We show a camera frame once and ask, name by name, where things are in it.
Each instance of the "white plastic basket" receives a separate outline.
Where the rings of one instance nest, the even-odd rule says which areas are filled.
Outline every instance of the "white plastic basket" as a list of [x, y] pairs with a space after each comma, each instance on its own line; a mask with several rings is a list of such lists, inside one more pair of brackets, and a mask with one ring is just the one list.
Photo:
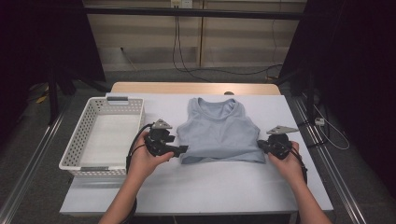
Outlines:
[[143, 99], [92, 97], [59, 168], [85, 177], [125, 175], [125, 158], [144, 120]]

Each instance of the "horizontal black bar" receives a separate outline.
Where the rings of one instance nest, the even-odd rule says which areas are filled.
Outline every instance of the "horizontal black bar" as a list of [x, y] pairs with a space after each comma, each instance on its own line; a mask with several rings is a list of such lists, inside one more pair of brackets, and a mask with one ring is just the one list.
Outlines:
[[241, 18], [241, 19], [272, 19], [298, 21], [310, 17], [326, 17], [326, 14], [304, 14], [296, 12], [264, 12], [264, 11], [231, 11], [189, 8], [165, 7], [70, 7], [70, 6], [34, 6], [38, 10], [67, 11], [86, 14], [110, 15], [144, 15], [144, 16], [180, 16], [180, 17], [213, 17], [213, 18]]

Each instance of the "light blue sleeveless shirt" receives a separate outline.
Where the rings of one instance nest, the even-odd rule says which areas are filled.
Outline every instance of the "light blue sleeveless shirt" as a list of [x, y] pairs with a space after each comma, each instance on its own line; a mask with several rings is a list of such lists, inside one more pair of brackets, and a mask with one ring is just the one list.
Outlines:
[[245, 115], [244, 106], [229, 99], [209, 103], [192, 98], [188, 120], [177, 128], [179, 143], [189, 146], [181, 163], [253, 161], [265, 163], [257, 145], [260, 129]]

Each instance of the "gray floor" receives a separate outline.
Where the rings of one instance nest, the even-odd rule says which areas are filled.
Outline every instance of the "gray floor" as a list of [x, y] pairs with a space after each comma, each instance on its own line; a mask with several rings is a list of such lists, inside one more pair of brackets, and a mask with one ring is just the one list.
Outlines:
[[[228, 68], [230, 71], [246, 73], [259, 71], [263, 67]], [[277, 70], [273, 68], [269, 73], [262, 72], [258, 75], [241, 76], [231, 75], [215, 71], [194, 72], [195, 76], [209, 79], [213, 82], [244, 82], [264, 83], [269, 77], [274, 77]], [[119, 80], [125, 81], [196, 81], [201, 79], [192, 77], [188, 73], [178, 72], [175, 69], [168, 70], [144, 70], [106, 72], [107, 86]], [[77, 92], [75, 96], [63, 96], [60, 93], [60, 105], [66, 105], [70, 100], [71, 105], [65, 111], [62, 125], [57, 134], [49, 144], [49, 148], [43, 160], [40, 162], [33, 180], [28, 183], [21, 200], [21, 205], [16, 211], [12, 223], [95, 223], [99, 217], [69, 217], [59, 214], [64, 196], [70, 184], [70, 175], [60, 171], [58, 168], [64, 148], [77, 124], [79, 115], [87, 100], [93, 96], [102, 96], [103, 92], [96, 91], [79, 81], [75, 82]], [[288, 84], [280, 87], [282, 93], [287, 96], [290, 109], [295, 116], [296, 122], [303, 120], [297, 112], [295, 101], [301, 100], [290, 96]], [[35, 88], [30, 93], [30, 98], [38, 97], [44, 86]], [[16, 186], [19, 177], [23, 173], [26, 164], [35, 153], [43, 134], [48, 128], [49, 100], [42, 104], [36, 104], [34, 100], [29, 101], [29, 106], [21, 116], [17, 127], [13, 130], [8, 140], [1, 146], [0, 152], [0, 204], [5, 205], [8, 195]], [[330, 122], [342, 130], [340, 124], [330, 113]], [[301, 127], [305, 142], [309, 145], [311, 140], [306, 133], [305, 126]], [[332, 131], [331, 139], [338, 145], [344, 144], [344, 140]], [[375, 173], [364, 162], [359, 150], [354, 147], [353, 142], [349, 150], [340, 150], [330, 144], [326, 144], [333, 162], [336, 164], [341, 176], [350, 189], [353, 197], [361, 209], [366, 223], [396, 223], [396, 202], [389, 196], [387, 189], [377, 178]], [[340, 197], [336, 185], [326, 169], [326, 166], [316, 148], [310, 149], [318, 167], [326, 190], [332, 200], [334, 211], [329, 217], [334, 223], [356, 223], [346, 209], [346, 202]], [[158, 223], [158, 219], [139, 218], [137, 223]], [[285, 223], [280, 217], [264, 216], [234, 216], [234, 217], [177, 217], [177, 223]]]

